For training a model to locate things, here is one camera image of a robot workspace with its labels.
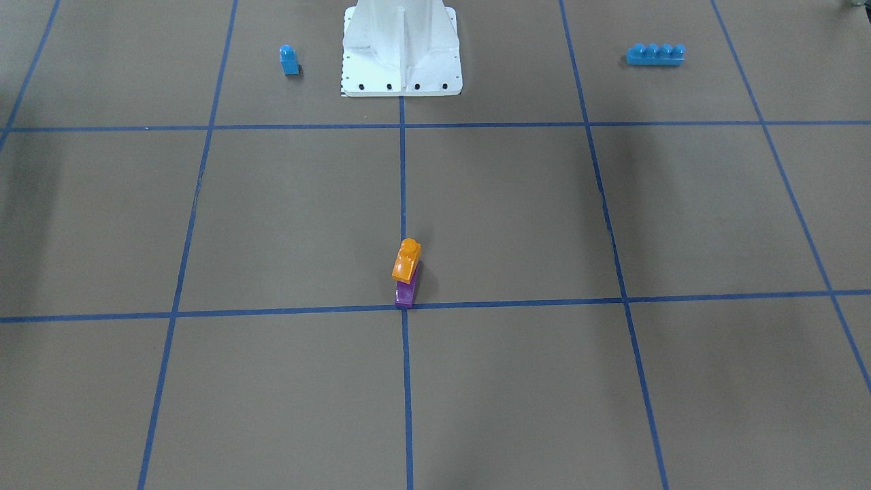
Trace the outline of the orange trapezoid block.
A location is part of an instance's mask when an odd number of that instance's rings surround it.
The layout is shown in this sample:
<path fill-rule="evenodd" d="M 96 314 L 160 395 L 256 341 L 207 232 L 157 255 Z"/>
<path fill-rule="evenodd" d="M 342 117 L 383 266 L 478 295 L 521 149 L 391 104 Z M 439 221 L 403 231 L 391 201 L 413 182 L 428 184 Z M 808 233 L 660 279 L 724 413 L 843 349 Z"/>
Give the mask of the orange trapezoid block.
<path fill-rule="evenodd" d="M 411 237 L 403 239 L 391 272 L 392 279 L 398 282 L 411 283 L 412 276 L 416 273 L 421 257 L 422 245 L 420 245 L 420 242 Z"/>

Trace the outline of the purple trapezoid block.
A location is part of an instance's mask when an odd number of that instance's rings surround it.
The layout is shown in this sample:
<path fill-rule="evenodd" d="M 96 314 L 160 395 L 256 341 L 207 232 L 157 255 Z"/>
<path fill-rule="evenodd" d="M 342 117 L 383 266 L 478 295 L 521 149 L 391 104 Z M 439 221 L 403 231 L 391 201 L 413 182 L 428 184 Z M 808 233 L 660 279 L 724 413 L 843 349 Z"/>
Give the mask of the purple trapezoid block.
<path fill-rule="evenodd" d="M 418 289 L 418 276 L 423 270 L 423 263 L 418 263 L 411 276 L 410 282 L 396 282 L 395 307 L 398 309 L 411 309 L 414 306 L 414 298 Z"/>

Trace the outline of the small blue block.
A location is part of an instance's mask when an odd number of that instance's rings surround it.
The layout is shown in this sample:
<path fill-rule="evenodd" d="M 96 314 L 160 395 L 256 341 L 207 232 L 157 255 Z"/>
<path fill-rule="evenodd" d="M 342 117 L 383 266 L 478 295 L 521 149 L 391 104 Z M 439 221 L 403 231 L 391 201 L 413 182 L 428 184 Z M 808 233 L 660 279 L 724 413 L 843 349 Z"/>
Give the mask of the small blue block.
<path fill-rule="evenodd" d="M 297 59 L 296 50 L 289 44 L 279 49 L 279 62 L 282 72 L 286 76 L 296 76 L 301 71 L 301 65 Z"/>

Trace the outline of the long blue four-stud block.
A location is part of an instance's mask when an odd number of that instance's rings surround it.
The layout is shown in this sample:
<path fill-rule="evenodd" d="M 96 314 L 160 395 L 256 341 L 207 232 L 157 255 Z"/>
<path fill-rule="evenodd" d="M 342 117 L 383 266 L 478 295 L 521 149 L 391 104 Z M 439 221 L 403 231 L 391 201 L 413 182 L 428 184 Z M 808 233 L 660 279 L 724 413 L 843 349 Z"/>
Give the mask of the long blue four-stud block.
<path fill-rule="evenodd" d="M 679 66 L 685 61 L 687 48 L 682 44 L 635 44 L 625 54 L 626 62 L 635 66 Z"/>

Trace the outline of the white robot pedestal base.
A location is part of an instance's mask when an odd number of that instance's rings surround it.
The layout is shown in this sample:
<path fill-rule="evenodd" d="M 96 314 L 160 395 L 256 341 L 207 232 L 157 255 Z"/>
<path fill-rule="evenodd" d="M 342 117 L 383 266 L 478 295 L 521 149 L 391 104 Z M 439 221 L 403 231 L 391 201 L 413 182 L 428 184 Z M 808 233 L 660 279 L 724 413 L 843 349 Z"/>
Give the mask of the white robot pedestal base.
<path fill-rule="evenodd" d="M 358 1 L 343 20 L 343 97 L 461 94 L 457 13 L 444 2 Z"/>

